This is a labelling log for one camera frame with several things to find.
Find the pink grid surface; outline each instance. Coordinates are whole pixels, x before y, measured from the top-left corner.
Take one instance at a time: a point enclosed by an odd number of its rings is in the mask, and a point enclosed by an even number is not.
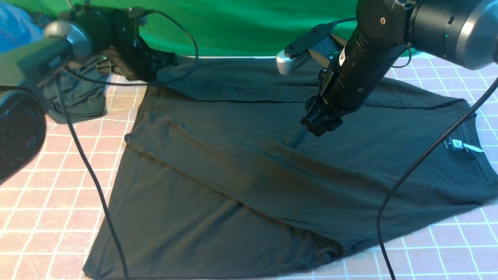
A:
[[[469,71],[436,58],[417,58],[388,77],[437,94],[475,102],[498,67]],[[113,81],[123,78],[113,77]],[[76,124],[83,149],[110,195],[145,87],[109,87],[108,114]],[[498,168],[498,99],[479,111],[481,144]],[[0,186],[0,280],[79,280],[103,219],[95,186],[66,125],[49,120],[42,153]],[[498,202],[389,242],[398,280],[498,280]],[[389,280],[378,248],[309,273],[279,280]]]

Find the cable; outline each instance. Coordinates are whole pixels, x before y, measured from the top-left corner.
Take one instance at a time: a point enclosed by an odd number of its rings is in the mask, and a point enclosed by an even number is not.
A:
[[[382,240],[382,231],[381,231],[381,222],[382,215],[384,214],[384,210],[387,207],[389,201],[396,194],[396,191],[402,185],[402,183],[410,176],[410,174],[432,153],[446,138],[448,138],[451,133],[453,133],[460,125],[462,125],[470,116],[472,116],[478,109],[481,107],[484,102],[495,92],[498,88],[498,78],[490,85],[490,87],[484,92],[484,94],[477,100],[477,102],[458,120],[454,123],[448,130],[446,130],[439,139],[437,139],[414,163],[410,168],[401,176],[401,178],[396,182],[391,192],[387,195],[384,202],[382,203],[378,215],[377,215],[377,236],[378,242],[380,245],[380,250],[382,251],[382,255],[384,256],[385,264],[387,265],[387,269],[389,270],[389,274],[392,280],[396,280],[396,276],[392,270],[391,263],[389,262],[389,258],[387,256],[387,252],[385,250],[385,245]]]
[[[146,15],[147,14],[152,14],[152,13],[160,14],[161,16],[163,16],[163,17],[167,18],[168,20],[170,20],[177,27],[179,27],[190,38],[190,40],[192,41],[192,44],[194,45],[194,48],[195,48],[195,61],[194,61],[194,65],[192,66],[191,70],[187,74],[185,74],[183,76],[180,76],[178,78],[171,79],[169,81],[162,81],[162,82],[159,81],[159,82],[142,83],[142,84],[121,84],[121,83],[103,82],[103,81],[97,81],[97,80],[89,79],[87,77],[84,77],[84,76],[79,75],[78,73],[72,71],[68,66],[64,67],[64,70],[66,72],[68,72],[70,75],[72,75],[72,76],[74,76],[74,77],[76,77],[76,78],[78,78],[80,80],[86,81],[86,82],[90,82],[90,83],[94,83],[94,84],[99,84],[99,85],[106,85],[106,86],[123,86],[123,87],[158,86],[158,85],[164,85],[164,84],[169,84],[169,83],[172,83],[172,82],[176,82],[176,81],[182,80],[182,79],[190,76],[192,73],[194,73],[195,69],[197,68],[197,64],[199,63],[199,46],[197,45],[197,41],[194,39],[194,37],[192,36],[192,34],[187,29],[185,29],[179,22],[177,22],[174,18],[170,17],[166,13],[161,12],[159,10],[148,10],[147,13],[146,13]]]
[[[406,64],[403,66],[391,66],[391,68],[404,68],[410,65],[410,62],[411,62],[411,48],[408,48],[408,61],[406,62]]]
[[[121,243],[118,239],[118,235],[116,234],[116,231],[114,229],[114,225],[111,221],[111,215],[110,215],[109,209],[107,207],[106,197],[104,195],[104,192],[102,191],[102,187],[100,186],[99,180],[97,179],[97,176],[95,175],[95,172],[92,169],[92,166],[90,165],[87,157],[85,156],[85,152],[83,151],[83,148],[81,147],[81,143],[78,139],[78,136],[76,135],[71,118],[69,117],[69,113],[67,111],[66,104],[64,103],[64,98],[62,96],[61,73],[60,72],[57,73],[55,79],[56,79],[55,83],[57,86],[57,94],[59,95],[59,100],[61,102],[62,112],[64,113],[64,117],[66,118],[67,126],[69,127],[69,131],[71,132],[71,135],[73,137],[76,148],[78,149],[78,152],[80,153],[81,159],[85,163],[85,166],[88,169],[88,173],[90,174],[90,176],[92,177],[92,179],[95,183],[95,186],[96,186],[97,191],[98,191],[99,196],[100,196],[100,201],[102,203],[102,208],[104,210],[104,215],[106,217],[106,221],[107,221],[107,224],[109,226],[109,231],[114,239],[114,243],[116,244],[116,247],[118,249],[118,254],[119,254],[120,259],[121,259],[121,265],[123,266],[124,280],[129,280],[128,266],[126,264],[125,254],[123,252],[123,248],[121,247]]]
[[[333,27],[336,27],[337,24],[341,24],[341,23],[348,22],[348,21],[355,21],[355,20],[356,20],[356,17],[348,17],[348,18],[339,19],[339,20],[336,20],[333,22],[329,22],[329,24],[333,28]]]

